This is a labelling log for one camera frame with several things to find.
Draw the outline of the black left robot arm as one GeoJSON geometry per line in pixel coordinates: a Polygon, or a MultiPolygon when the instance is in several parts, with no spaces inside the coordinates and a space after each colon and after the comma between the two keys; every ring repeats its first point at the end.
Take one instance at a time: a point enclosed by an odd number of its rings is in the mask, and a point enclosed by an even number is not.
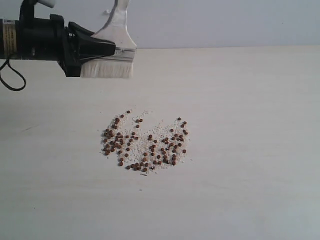
{"type": "Polygon", "coordinates": [[[37,0],[24,0],[18,20],[0,20],[1,59],[55,61],[66,77],[79,77],[83,64],[115,53],[114,42],[94,38],[75,22],[65,26],[61,15],[35,17],[36,4],[37,0]]]}

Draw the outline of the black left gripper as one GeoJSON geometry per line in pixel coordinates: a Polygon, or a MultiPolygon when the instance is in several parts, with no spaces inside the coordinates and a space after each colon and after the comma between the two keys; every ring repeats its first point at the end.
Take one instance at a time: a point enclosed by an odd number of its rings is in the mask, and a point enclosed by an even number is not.
{"type": "Polygon", "coordinates": [[[73,21],[67,28],[61,15],[22,16],[21,59],[56,61],[66,77],[79,77],[84,63],[114,55],[114,42],[93,37],[94,32],[73,21]]]}

